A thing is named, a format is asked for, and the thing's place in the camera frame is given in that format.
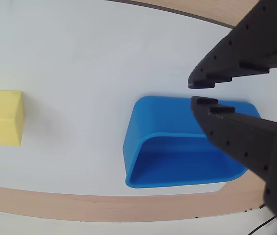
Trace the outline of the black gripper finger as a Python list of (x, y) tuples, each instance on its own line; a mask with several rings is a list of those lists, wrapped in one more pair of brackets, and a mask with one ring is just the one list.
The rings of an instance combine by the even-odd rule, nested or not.
[(191, 89), (277, 68), (277, 0), (261, 0), (194, 68)]
[(237, 113), (217, 99), (194, 96), (191, 110), (209, 141), (266, 183), (265, 205), (277, 217), (277, 122)]

